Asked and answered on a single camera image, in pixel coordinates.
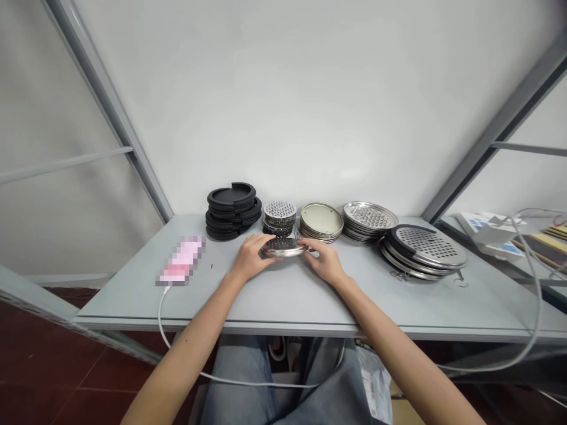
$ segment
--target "white charging cable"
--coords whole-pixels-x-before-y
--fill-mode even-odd
[[[166,286],[164,289],[164,293],[161,296],[161,300],[159,300],[159,307],[158,307],[158,326],[159,326],[159,331],[161,333],[161,337],[164,339],[165,344],[167,345],[168,348],[171,348],[171,344],[170,342],[167,340],[167,337],[165,336],[165,332],[164,332],[164,327],[161,324],[161,308],[163,306],[164,303],[164,299],[165,299],[165,294],[167,294],[171,289],[171,286]],[[338,361],[337,361],[337,365],[335,366],[335,368],[333,369],[333,371],[331,372],[331,374],[329,375],[329,377],[331,375],[333,375],[336,370],[338,369],[338,367],[341,365],[341,363],[343,362],[343,356],[344,356],[344,347],[347,343],[347,340],[345,339],[343,341],[343,347],[341,348],[341,353],[338,357]],[[223,384],[233,384],[233,385],[244,385],[246,387],[276,387],[276,388],[317,388],[319,385],[321,385],[324,381],[327,380],[327,378],[325,378],[324,380],[322,380],[321,382],[317,383],[317,384],[311,384],[311,385],[300,385],[300,384],[276,384],[274,382],[246,382],[246,381],[234,381],[234,380],[228,380],[228,379],[224,379],[224,378],[219,378],[216,376],[212,376],[209,374],[206,374],[205,372],[201,372],[201,375],[211,379],[212,381],[216,381],[216,382],[221,382]]]
[[[553,213],[561,213],[561,214],[565,213],[564,211],[547,210],[545,208],[524,208],[524,209],[518,211],[516,214],[520,214],[520,213],[522,213],[524,211],[528,211],[528,210],[538,210],[538,211],[542,211],[542,212],[553,212]],[[530,269],[532,271],[533,282],[536,286],[537,311],[536,311],[536,322],[533,326],[532,337],[530,338],[530,340],[528,341],[528,343],[526,344],[524,349],[515,358],[513,358],[512,360],[510,360],[509,362],[507,362],[505,364],[496,365],[496,366],[479,367],[479,368],[469,368],[469,369],[450,367],[450,366],[444,366],[444,365],[437,365],[442,369],[456,371],[456,372],[494,372],[494,371],[503,370],[503,369],[509,368],[511,366],[514,366],[514,365],[520,363],[522,360],[524,360],[526,355],[529,353],[529,351],[532,349],[532,347],[535,345],[535,343],[537,341],[537,337],[539,336],[539,328],[541,326],[541,321],[542,321],[542,310],[543,310],[542,286],[541,286],[541,283],[539,282],[536,271],[535,271],[533,264],[532,264],[532,258],[531,258],[532,254],[533,254],[532,249],[526,243],[526,240],[524,239],[524,237],[520,233],[520,230],[518,229],[518,226],[516,224],[516,220],[514,219],[514,217],[508,216],[502,221],[502,223],[507,221],[507,220],[511,221],[512,226],[514,227],[514,230],[516,231],[516,234],[518,235],[518,238],[520,239],[520,242],[524,246],[524,251],[526,253],[526,260],[527,260],[527,263],[530,266]],[[557,269],[552,271],[551,274],[549,275],[549,277],[551,278],[555,273],[563,270],[565,267],[567,267],[567,263],[562,265],[562,266],[559,266]]]

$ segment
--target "jeans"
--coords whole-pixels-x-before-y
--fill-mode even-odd
[[[272,387],[244,387],[211,382],[201,424],[376,424],[364,390],[360,362],[352,339],[334,370],[343,339],[304,338],[300,358],[302,383],[317,388],[299,391],[291,412],[280,412]],[[268,343],[264,336],[221,335],[213,375],[247,382],[272,382]]]

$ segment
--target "metal frame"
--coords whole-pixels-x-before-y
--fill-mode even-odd
[[[173,217],[173,210],[73,1],[42,0],[42,3],[113,130],[116,140],[120,145],[132,148],[133,152],[128,155],[130,164],[138,173],[161,220],[164,224],[167,223]]]
[[[505,144],[566,71],[567,30],[563,30],[429,203],[422,215],[425,221],[435,224],[499,149],[514,149],[518,146]],[[521,149],[515,150],[565,156],[564,149],[522,146]]]
[[[109,152],[82,155],[50,164],[3,173],[0,174],[0,184],[47,174],[110,156],[126,155],[128,161],[138,173],[158,215],[166,224],[172,219],[173,211],[73,2],[71,0],[42,0],[42,3],[121,147]],[[54,282],[55,279],[62,282],[104,279],[108,276],[112,276],[112,274],[33,276],[32,278],[38,283],[46,283]],[[162,358],[159,354],[120,332],[98,331],[74,323],[73,319],[79,312],[78,308],[3,266],[0,266],[0,300],[149,364],[155,365]]]
[[[133,149],[129,146],[124,148],[114,149],[113,151],[102,153],[90,153],[88,155],[75,156],[73,158],[62,159],[60,161],[52,162],[50,164],[39,165],[35,167],[25,168],[17,171],[9,171],[0,174],[0,185],[23,180],[30,177],[36,177],[42,174],[58,171],[61,169],[69,168],[75,165],[85,164],[87,162],[97,161],[99,159],[108,158],[110,156],[122,155],[124,153],[132,152]]]

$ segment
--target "black plastic lid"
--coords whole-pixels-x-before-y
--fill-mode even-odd
[[[254,186],[248,183],[232,183],[231,188],[215,189],[209,193],[207,202],[219,210],[238,209],[249,205],[255,196]]]
[[[224,232],[218,232],[215,229],[212,229],[209,226],[207,226],[207,234],[212,239],[216,239],[218,241],[228,241],[228,240],[232,240],[232,239],[237,238],[239,235],[241,235],[242,233],[244,233],[248,229],[250,229],[250,226],[242,227],[238,231],[232,231],[232,232],[229,232],[229,233],[224,233]]]
[[[242,227],[248,227],[254,224],[260,219],[261,216],[262,216],[262,212],[258,211],[258,213],[253,217],[235,223],[229,220],[218,219],[213,215],[211,215],[210,211],[207,211],[205,213],[205,222],[207,223],[207,226],[209,226],[216,232],[231,232],[231,231],[239,231]]]
[[[248,206],[248,208],[245,208],[244,210],[223,211],[223,210],[218,210],[212,205],[208,206],[208,210],[211,212],[213,217],[222,220],[238,222],[240,220],[247,220],[250,217],[255,217],[257,214],[261,214],[262,202],[260,199],[254,198],[252,200],[252,203]]]

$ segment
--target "person's right hand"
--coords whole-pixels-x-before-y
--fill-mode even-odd
[[[335,248],[316,239],[300,238],[299,243],[311,247],[310,252],[319,253],[319,258],[309,252],[303,253],[303,256],[322,279],[334,287],[351,280],[344,272]]]

